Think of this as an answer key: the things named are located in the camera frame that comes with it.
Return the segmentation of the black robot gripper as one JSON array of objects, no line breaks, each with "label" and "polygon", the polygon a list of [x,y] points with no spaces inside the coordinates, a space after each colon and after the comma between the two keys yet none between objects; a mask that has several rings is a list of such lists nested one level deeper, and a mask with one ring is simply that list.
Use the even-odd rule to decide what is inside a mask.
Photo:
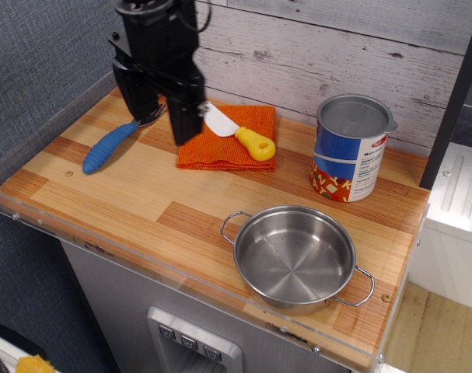
[{"label": "black robot gripper", "polygon": [[194,3],[115,3],[124,32],[116,48],[114,77],[135,120],[158,117],[158,95],[167,97],[177,146],[202,132],[205,79],[193,61],[199,47]]}]

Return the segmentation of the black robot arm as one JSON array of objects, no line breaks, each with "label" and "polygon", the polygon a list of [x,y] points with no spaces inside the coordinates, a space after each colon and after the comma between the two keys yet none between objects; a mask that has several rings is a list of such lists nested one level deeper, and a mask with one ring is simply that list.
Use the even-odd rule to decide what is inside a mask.
[{"label": "black robot arm", "polygon": [[129,112],[145,120],[166,98],[174,141],[183,145],[202,131],[205,78],[194,63],[199,47],[192,1],[115,1],[123,33],[115,48],[114,76]]}]

